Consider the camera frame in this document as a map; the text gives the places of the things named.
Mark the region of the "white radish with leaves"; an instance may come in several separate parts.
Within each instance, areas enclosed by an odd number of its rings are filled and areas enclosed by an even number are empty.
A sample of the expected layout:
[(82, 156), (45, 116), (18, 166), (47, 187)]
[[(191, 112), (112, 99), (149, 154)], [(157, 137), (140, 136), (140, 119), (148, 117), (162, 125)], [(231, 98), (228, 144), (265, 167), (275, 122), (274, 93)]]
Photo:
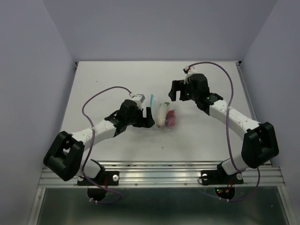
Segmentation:
[(170, 110), (170, 103), (164, 102), (159, 105), (157, 115), (156, 115), (156, 124), (159, 127), (166, 127), (165, 121), (168, 111)]

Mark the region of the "clear zip top bag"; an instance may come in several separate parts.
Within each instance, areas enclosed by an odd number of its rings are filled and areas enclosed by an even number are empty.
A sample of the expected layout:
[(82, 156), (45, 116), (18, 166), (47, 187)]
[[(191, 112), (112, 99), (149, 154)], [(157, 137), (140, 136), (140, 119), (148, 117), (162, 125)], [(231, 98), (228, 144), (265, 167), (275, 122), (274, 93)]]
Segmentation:
[(150, 108), (157, 129), (171, 131), (176, 126), (177, 106), (174, 103), (151, 94)]

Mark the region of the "purple onion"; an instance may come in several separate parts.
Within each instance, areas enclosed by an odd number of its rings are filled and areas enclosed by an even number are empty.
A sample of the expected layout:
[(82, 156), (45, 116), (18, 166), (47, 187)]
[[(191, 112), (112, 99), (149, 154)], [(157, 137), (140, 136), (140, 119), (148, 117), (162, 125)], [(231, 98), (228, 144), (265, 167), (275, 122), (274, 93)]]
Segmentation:
[(166, 127), (173, 127), (176, 124), (176, 116), (174, 114), (172, 115), (167, 115), (166, 121), (165, 121), (165, 126)]

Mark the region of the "red chili pepper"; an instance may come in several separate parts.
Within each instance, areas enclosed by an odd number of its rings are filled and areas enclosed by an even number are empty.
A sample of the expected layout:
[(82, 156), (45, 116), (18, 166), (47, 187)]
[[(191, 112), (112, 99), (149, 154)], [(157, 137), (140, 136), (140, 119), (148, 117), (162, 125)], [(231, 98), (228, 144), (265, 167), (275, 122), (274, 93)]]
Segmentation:
[(167, 113), (166, 118), (169, 119), (169, 118), (171, 118), (173, 116), (175, 116), (175, 111), (174, 110), (169, 110), (168, 113)]

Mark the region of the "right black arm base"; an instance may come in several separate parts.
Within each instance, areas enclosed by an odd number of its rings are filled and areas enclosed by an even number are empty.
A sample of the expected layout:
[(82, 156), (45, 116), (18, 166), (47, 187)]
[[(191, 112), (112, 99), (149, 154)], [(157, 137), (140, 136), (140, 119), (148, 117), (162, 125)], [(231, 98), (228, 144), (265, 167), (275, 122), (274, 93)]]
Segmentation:
[(215, 193), (221, 200), (231, 201), (235, 196), (234, 185), (244, 184), (243, 176), (239, 172), (228, 175), (221, 163), (213, 170), (202, 170), (198, 182), (204, 186), (216, 185)]

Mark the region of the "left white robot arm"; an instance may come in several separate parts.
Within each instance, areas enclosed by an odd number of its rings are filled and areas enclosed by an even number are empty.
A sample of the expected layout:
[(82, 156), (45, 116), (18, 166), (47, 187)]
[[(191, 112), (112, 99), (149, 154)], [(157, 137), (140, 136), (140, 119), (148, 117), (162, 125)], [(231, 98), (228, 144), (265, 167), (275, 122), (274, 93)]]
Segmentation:
[(140, 101), (126, 99), (117, 111), (90, 128), (75, 133), (59, 132), (43, 163), (64, 181), (78, 176), (87, 177), (95, 185), (101, 184), (105, 168), (96, 160), (83, 159), (84, 152), (120, 135), (128, 126), (151, 128), (154, 124), (150, 107), (142, 109)]

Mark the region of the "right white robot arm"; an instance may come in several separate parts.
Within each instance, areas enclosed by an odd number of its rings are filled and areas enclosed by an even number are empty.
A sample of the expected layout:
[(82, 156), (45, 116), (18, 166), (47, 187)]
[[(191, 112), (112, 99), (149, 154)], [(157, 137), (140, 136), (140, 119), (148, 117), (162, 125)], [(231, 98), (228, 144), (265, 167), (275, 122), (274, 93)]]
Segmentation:
[(172, 101), (176, 100), (177, 92), (181, 101), (193, 100), (201, 111), (224, 123), (227, 130), (231, 129), (243, 141), (241, 153), (231, 155), (216, 170), (219, 182), (226, 183), (233, 174), (256, 169), (279, 154), (273, 125), (250, 119), (231, 108), (220, 95), (210, 92), (205, 75), (192, 74), (186, 80), (174, 80), (168, 94)]

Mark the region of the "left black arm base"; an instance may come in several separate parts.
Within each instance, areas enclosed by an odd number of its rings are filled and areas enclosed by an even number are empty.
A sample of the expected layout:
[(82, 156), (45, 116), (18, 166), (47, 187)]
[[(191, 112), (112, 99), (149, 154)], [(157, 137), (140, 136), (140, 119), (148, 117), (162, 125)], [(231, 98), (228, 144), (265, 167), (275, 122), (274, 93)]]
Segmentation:
[[(90, 202), (95, 204), (111, 204), (122, 199), (122, 194), (118, 191), (109, 189), (109, 186), (118, 186), (120, 172), (106, 171), (105, 167), (94, 159), (88, 160), (84, 169), (87, 169), (86, 176), (78, 176), (77, 185), (87, 186), (87, 196)], [(104, 200), (108, 194), (117, 195), (116, 200)]]

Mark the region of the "aluminium mounting rail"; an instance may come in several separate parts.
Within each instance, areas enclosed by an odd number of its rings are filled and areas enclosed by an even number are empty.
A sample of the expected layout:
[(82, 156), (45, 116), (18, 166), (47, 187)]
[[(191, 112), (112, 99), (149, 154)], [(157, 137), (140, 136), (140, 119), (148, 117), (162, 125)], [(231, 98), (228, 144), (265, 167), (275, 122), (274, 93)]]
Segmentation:
[[(119, 171), (118, 188), (200, 188), (201, 172), (213, 170), (218, 161), (102, 161), (108, 171)], [(285, 186), (279, 167), (270, 163), (260, 166), (260, 170), (247, 169), (243, 174), (242, 187)]]

